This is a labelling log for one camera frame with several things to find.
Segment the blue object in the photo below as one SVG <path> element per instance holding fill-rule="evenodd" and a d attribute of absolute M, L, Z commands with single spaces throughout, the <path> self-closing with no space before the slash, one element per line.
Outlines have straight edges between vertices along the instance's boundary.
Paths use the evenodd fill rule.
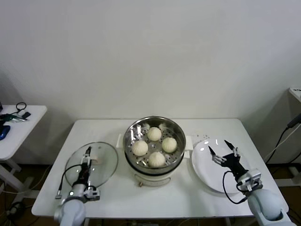
<path fill-rule="evenodd" d="M 3 140 L 10 130 L 10 126 L 0 126 L 0 140 Z"/>

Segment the power outlet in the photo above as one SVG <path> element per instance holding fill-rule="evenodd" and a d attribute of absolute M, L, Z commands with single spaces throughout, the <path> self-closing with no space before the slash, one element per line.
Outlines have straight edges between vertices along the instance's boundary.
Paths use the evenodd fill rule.
<path fill-rule="evenodd" d="M 301 102 L 301 87 L 290 87 L 290 93 Z"/>

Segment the wire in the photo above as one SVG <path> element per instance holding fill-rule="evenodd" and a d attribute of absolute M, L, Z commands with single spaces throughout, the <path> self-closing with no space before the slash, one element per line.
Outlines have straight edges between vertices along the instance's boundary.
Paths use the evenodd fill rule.
<path fill-rule="evenodd" d="M 2 180 L 2 182 L 3 182 L 3 185 L 4 185 L 4 190 L 6 190 L 6 184 L 5 184 L 5 181 Z M 6 194 L 5 194 L 5 193 L 4 193 L 4 210 L 5 210 L 5 211 L 8 210 L 8 208 L 7 208 L 7 206 L 6 206 Z"/>
<path fill-rule="evenodd" d="M 74 167 L 76 167 L 76 166 L 81 166 L 81 164 L 77 164 L 77 165 L 70 166 L 69 168 L 67 168 L 67 169 L 64 171 L 64 173 L 63 173 L 63 175 L 62 175 L 62 178 L 61 178 L 61 183 L 60 183 L 60 186 L 59 186 L 58 190 L 61 190 L 61 189 L 62 189 L 62 186 L 63 186 L 63 179 L 64 179 L 64 176 L 65 176 L 65 173 L 66 173 L 68 170 L 70 170 L 70 169 L 72 169 L 72 168 L 74 168 Z"/>
<path fill-rule="evenodd" d="M 301 222 L 300 222 L 298 219 L 296 219 L 295 217 L 293 217 L 293 216 L 290 215 L 290 214 L 288 214 L 288 216 L 289 216 L 290 218 L 292 218 L 293 220 L 295 220 L 295 221 L 301 226 Z"/>
<path fill-rule="evenodd" d="M 239 185 L 238 184 L 236 184 L 236 189 L 237 190 L 239 190 L 240 192 L 242 192 L 242 193 L 244 193 L 244 192 L 248 192 L 248 190 L 241 190 L 239 187 L 238 187 Z"/>
<path fill-rule="evenodd" d="M 280 146 L 280 145 L 282 145 L 299 127 L 301 126 L 301 124 L 299 124 L 299 126 L 297 126 L 280 144 L 279 144 L 279 142 L 280 142 L 280 140 L 281 140 L 281 138 L 282 138 L 282 136 L 283 136 L 283 134 L 288 130 L 288 128 L 286 128 L 283 132 L 282 132 L 282 134 L 281 134 L 281 136 L 280 136 L 280 139 L 278 140 L 278 143 L 277 143 L 277 145 L 276 145 L 276 147 L 273 149 L 273 151 L 271 151 L 265 158 L 264 158 L 264 160 L 266 160 L 267 159 L 267 157 L 270 155 L 270 154 L 272 154 L 270 157 L 269 157 L 269 159 L 266 161 L 266 164 L 269 162 L 269 160 L 272 158 L 272 156 L 275 154 L 275 152 L 276 152 L 276 150 L 277 150 L 277 148 Z"/>
<path fill-rule="evenodd" d="M 238 202 L 235 202 L 235 201 L 233 201 L 233 200 L 228 196 L 228 194 L 227 194 L 227 192 L 226 192 L 226 188 L 225 188 L 225 176 L 226 176 L 227 173 L 231 173 L 231 171 L 226 171 L 226 172 L 224 173 L 224 176 L 222 177 L 222 187 L 223 187 L 223 189 L 224 189 L 225 195 L 226 195 L 227 198 L 231 201 L 231 203 L 233 203 L 233 204 L 241 204 L 241 203 L 243 203 L 244 201 L 246 201 L 247 197 L 241 199 L 241 200 L 238 201 Z"/>
<path fill-rule="evenodd" d="M 5 214 L 5 213 L 6 213 L 6 211 L 3 211 L 3 212 L 0 214 L 0 217 L 2 217 L 2 215 Z"/>
<path fill-rule="evenodd" d="M 283 132 L 281 133 L 280 138 L 279 138 L 279 140 L 278 140 L 278 142 L 277 142 L 275 148 L 273 149 L 273 151 L 271 151 L 271 152 L 264 158 L 264 160 L 266 160 L 267 157 L 272 153 L 272 155 L 269 157 L 269 159 L 266 161 L 265 164 L 268 164 L 268 162 L 270 161 L 270 159 L 271 159 L 271 158 L 273 157 L 273 155 L 275 154 L 276 149 L 278 148 L 278 145 L 279 145 L 279 143 L 280 143 L 280 141 L 281 141 L 283 135 L 285 134 L 286 131 L 288 131 L 288 129 L 289 129 L 289 128 L 286 127 L 285 130 L 283 130 Z"/>
<path fill-rule="evenodd" d="M 293 161 L 295 161 L 296 159 L 298 159 L 300 155 L 301 155 L 301 152 L 293 160 L 289 161 L 289 163 L 292 163 Z"/>
<path fill-rule="evenodd" d="M 23 105 L 25 105 L 25 106 L 24 106 L 23 108 L 18 108 L 18 106 L 19 106 L 20 104 L 23 104 Z M 25 102 L 19 102 L 19 103 L 16 104 L 16 109 L 17 109 L 17 111 L 16 111 L 16 112 L 13 112 L 13 113 L 9 113 L 9 114 L 10 114 L 10 115 L 13 115 L 13 114 L 19 113 L 20 111 L 25 110 L 26 107 L 27 107 L 27 104 L 26 104 Z"/>
<path fill-rule="evenodd" d="M 23 191 L 23 192 L 7 192 L 7 191 L 2 191 L 2 192 L 8 193 L 8 194 L 23 194 L 23 193 L 26 193 L 26 192 L 30 192 L 32 189 L 34 189 L 36 186 L 38 186 L 38 185 L 41 183 L 41 181 L 43 180 L 43 178 L 44 178 L 45 175 L 46 175 L 47 170 L 48 170 L 51 166 L 52 166 L 52 165 L 49 165 L 49 166 L 46 168 L 46 170 L 45 170 L 43 176 L 41 177 L 41 179 L 39 180 L 39 182 L 36 183 L 35 186 L 33 186 L 32 188 L 28 189 L 27 191 Z"/>
<path fill-rule="evenodd" d="M 6 219 L 5 221 L 3 221 L 3 222 L 0 224 L 0 226 L 1 226 L 1 225 L 4 225 L 7 221 L 8 221 L 8 219 Z"/>
<path fill-rule="evenodd" d="M 28 209 L 28 208 L 30 208 L 30 207 L 33 207 L 33 205 L 25 206 L 25 209 Z"/>
<path fill-rule="evenodd" d="M 190 218 L 189 219 L 186 219 L 186 220 L 184 220 L 183 222 L 181 222 L 178 226 L 181 226 L 182 224 L 184 224 L 186 221 L 189 221 L 190 220 Z"/>
<path fill-rule="evenodd" d="M 293 210 L 292 208 L 290 208 L 290 207 L 289 207 L 289 210 L 292 211 L 294 214 L 296 214 L 296 215 L 300 218 L 300 220 L 301 220 L 300 215 L 299 215 L 296 211 L 294 211 L 294 210 Z"/>
<path fill-rule="evenodd" d="M 38 221 L 40 217 L 36 218 L 33 222 L 31 222 L 30 224 L 26 225 L 26 226 L 30 226 L 30 225 L 33 225 L 34 223 L 36 223 Z"/>
<path fill-rule="evenodd" d="M 173 222 L 174 221 L 174 219 L 173 220 L 171 220 L 171 221 L 169 221 L 165 226 L 167 226 L 167 225 L 169 225 L 171 222 Z"/>

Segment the pot handle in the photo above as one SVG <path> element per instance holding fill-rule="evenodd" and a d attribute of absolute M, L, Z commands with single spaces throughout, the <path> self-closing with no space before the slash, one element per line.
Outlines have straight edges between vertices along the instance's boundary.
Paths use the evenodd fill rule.
<path fill-rule="evenodd" d="M 123 148 L 123 134 L 119 134 L 118 139 L 117 139 L 117 143 L 116 143 L 116 147 L 117 148 Z"/>
<path fill-rule="evenodd" d="M 185 136 L 186 137 L 186 146 L 184 149 L 184 158 L 190 159 L 190 152 L 193 151 L 193 143 L 191 136 Z"/>

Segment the floor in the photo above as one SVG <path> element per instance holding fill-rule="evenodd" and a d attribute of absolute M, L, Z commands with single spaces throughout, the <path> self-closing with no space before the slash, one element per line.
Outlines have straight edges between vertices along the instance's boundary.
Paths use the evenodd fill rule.
<path fill-rule="evenodd" d="M 47 166 L 40 166 L 40 165 L 21 165 L 22 171 L 16 172 L 15 176 L 20 179 L 21 181 L 24 181 L 26 177 L 33 176 L 35 177 L 35 180 L 33 184 L 38 183 L 40 178 L 42 177 L 45 169 Z M 275 174 L 274 178 L 291 178 L 292 175 L 286 168 L 280 168 Z M 37 190 L 41 189 L 44 180 L 35 188 Z M 14 190 L 7 186 L 7 191 Z M 299 216 L 301 216 L 301 188 L 300 187 L 282 187 L 280 188 L 284 198 L 286 199 L 289 207 L 293 209 Z M 11 202 L 14 199 L 13 194 L 6 194 L 2 193 L 0 195 L 0 214 L 4 212 L 4 204 L 7 205 L 7 207 L 10 206 Z M 59 225 L 57 222 L 55 222 L 52 218 L 37 218 L 36 216 L 31 214 L 31 206 L 34 203 L 34 200 L 32 199 L 24 199 L 24 204 L 27 207 L 25 209 L 24 214 L 21 216 L 20 219 L 15 220 L 14 222 L 6 221 L 5 214 L 2 214 L 0 216 L 0 226 L 57 226 Z M 289 214 L 292 216 L 292 221 L 298 225 L 301 226 L 301 224 L 297 223 L 293 218 L 298 219 L 301 221 L 301 218 L 298 218 L 296 213 L 292 210 L 289 211 Z M 137 220 L 137 223 L 153 223 L 158 224 L 159 226 L 223 226 L 225 225 L 225 221 L 222 218 L 210 218 L 210 219 L 158 219 L 158 220 Z M 129 220 L 114 220 L 114 219 L 93 219 L 90 220 L 89 223 L 90 226 L 131 226 L 132 221 Z"/>

